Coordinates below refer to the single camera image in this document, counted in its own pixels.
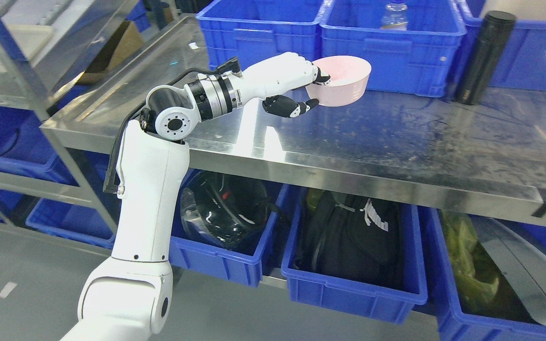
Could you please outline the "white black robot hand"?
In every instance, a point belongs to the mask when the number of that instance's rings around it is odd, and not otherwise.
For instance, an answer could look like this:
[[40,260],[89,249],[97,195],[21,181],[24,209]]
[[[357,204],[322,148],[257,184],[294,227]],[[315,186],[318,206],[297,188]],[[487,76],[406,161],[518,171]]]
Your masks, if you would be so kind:
[[240,108],[259,99],[265,112],[295,118],[319,105],[318,99],[297,102],[285,93],[310,84],[327,86],[331,75],[297,53],[285,52],[250,65],[241,76],[230,75],[230,103]]

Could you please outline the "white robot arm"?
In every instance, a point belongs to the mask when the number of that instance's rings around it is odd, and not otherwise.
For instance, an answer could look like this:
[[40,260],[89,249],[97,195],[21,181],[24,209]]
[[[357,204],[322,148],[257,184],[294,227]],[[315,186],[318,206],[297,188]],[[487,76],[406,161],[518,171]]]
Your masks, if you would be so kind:
[[[199,75],[193,85],[175,87],[192,72]],[[240,75],[237,57],[213,71],[190,68],[124,118],[103,186],[121,199],[112,254],[85,281],[64,341],[147,341],[163,329],[173,294],[173,216],[190,160],[183,139],[237,107],[229,77]]]

